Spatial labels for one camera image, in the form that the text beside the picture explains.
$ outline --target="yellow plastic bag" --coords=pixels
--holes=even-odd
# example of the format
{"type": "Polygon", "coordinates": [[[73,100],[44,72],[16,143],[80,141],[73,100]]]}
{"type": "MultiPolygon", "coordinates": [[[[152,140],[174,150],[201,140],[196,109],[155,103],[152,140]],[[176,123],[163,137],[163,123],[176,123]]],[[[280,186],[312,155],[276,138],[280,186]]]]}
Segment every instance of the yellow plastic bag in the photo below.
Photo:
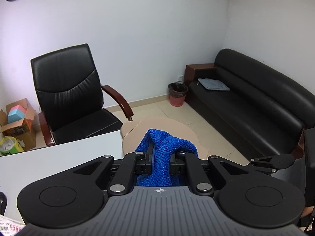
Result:
{"type": "Polygon", "coordinates": [[[2,156],[23,152],[23,148],[18,141],[12,136],[5,136],[0,141],[0,154],[2,156]]]}

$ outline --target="blue towel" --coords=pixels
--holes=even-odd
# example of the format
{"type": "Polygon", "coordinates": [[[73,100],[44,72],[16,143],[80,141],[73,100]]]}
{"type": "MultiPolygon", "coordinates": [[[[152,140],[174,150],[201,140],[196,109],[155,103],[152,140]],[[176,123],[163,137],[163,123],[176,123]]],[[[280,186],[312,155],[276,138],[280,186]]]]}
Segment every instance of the blue towel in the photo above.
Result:
{"type": "Polygon", "coordinates": [[[198,157],[197,148],[188,140],[171,136],[165,131],[149,129],[135,152],[146,153],[150,143],[155,144],[154,168],[151,175],[140,175],[137,178],[138,186],[166,187],[179,186],[178,176],[170,176],[170,157],[176,151],[193,153],[198,157]]]}

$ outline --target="chair backrest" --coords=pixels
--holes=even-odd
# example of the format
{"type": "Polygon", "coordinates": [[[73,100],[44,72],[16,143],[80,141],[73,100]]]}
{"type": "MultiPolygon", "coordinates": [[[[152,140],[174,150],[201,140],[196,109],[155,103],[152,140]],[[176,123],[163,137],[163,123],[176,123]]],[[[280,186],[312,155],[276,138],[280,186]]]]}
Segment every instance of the chair backrest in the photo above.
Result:
{"type": "Polygon", "coordinates": [[[87,44],[31,60],[38,102],[51,131],[102,108],[100,79],[87,44]]]}
{"type": "Polygon", "coordinates": [[[221,50],[215,65],[271,97],[307,127],[315,126],[315,96],[291,78],[231,49],[221,50]]]}

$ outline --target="desk surface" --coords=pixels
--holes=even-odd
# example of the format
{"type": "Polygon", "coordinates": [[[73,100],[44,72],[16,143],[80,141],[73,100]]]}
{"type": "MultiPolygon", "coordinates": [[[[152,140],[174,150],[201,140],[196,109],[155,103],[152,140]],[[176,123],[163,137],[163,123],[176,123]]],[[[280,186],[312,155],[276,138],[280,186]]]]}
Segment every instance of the desk surface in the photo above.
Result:
{"type": "Polygon", "coordinates": [[[16,206],[20,191],[39,179],[62,172],[105,154],[122,159],[120,131],[25,153],[0,157],[0,187],[7,196],[5,216],[22,221],[16,206]]]}

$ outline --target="wall outlet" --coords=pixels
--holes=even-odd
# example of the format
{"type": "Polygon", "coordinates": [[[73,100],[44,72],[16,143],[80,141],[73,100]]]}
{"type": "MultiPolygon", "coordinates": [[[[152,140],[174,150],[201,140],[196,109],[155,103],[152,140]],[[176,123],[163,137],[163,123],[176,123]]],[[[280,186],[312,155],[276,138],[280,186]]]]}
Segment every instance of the wall outlet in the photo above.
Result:
{"type": "Polygon", "coordinates": [[[179,75],[177,77],[177,82],[183,82],[184,81],[184,76],[183,75],[179,75]]]}

